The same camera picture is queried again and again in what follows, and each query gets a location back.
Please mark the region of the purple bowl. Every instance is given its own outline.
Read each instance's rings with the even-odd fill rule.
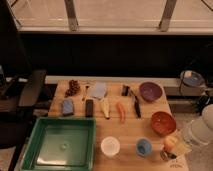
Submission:
[[[145,82],[139,86],[141,97],[147,102],[153,102],[162,96],[162,89],[153,82]]]

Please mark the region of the black wall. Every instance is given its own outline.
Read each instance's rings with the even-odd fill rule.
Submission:
[[[213,36],[22,34],[34,67],[52,75],[213,75]]]

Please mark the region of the metal rail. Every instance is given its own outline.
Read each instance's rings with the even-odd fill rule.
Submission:
[[[159,24],[159,29],[161,31],[167,31],[169,29],[169,24],[172,18],[172,14],[175,9],[177,0],[167,0],[166,1],[166,6],[164,8],[164,12]]]

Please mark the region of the banana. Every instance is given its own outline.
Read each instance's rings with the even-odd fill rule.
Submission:
[[[101,110],[104,113],[104,116],[106,119],[109,119],[109,101],[108,98],[102,98],[100,100],[100,104],[101,104]]]

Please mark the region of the blue sponge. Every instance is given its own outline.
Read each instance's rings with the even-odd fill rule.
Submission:
[[[62,103],[62,114],[63,116],[73,115],[74,106],[71,99],[65,99]]]

